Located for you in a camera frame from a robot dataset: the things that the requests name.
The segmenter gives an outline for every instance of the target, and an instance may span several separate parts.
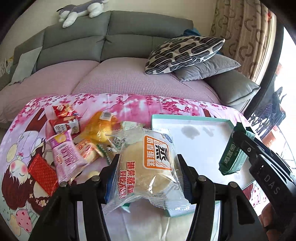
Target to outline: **metal screw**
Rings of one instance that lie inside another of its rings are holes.
[[[94,181],[94,182],[97,182],[98,180],[100,180],[100,177],[97,176],[97,175],[96,176],[92,176],[91,177],[91,180]]]
[[[198,176],[198,180],[200,180],[201,182],[204,182],[207,178],[203,175]]]
[[[67,182],[63,181],[59,184],[60,187],[64,188],[67,186]]]
[[[237,183],[235,183],[235,182],[230,182],[230,186],[233,187],[233,188],[237,188]]]

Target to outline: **red snack package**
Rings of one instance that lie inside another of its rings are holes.
[[[79,121],[76,116],[49,120],[49,123],[51,124],[56,134],[65,132],[70,129],[72,129],[71,135],[76,135],[80,133]]]
[[[28,170],[44,191],[52,196],[55,190],[59,187],[57,174],[42,156],[37,154]]]
[[[77,118],[80,118],[80,115],[72,108],[71,105],[62,104],[58,106],[53,106],[53,109],[58,118],[68,116],[76,116]]]

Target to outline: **patterned curtain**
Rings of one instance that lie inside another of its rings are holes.
[[[211,36],[225,38],[221,52],[256,81],[270,40],[272,13],[259,0],[217,0]]]

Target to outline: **stuffed animal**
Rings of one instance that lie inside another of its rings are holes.
[[[104,3],[109,0],[92,0],[78,6],[70,4],[57,10],[59,11],[59,22],[63,23],[63,28],[71,26],[78,17],[89,15],[90,18],[99,16],[103,12]]]

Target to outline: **beige wall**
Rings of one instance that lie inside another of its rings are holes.
[[[13,56],[14,48],[49,25],[58,23],[57,9],[87,0],[37,0],[13,24],[0,45],[0,62]],[[110,0],[105,11],[152,12],[191,19],[202,35],[208,35],[217,0]]]

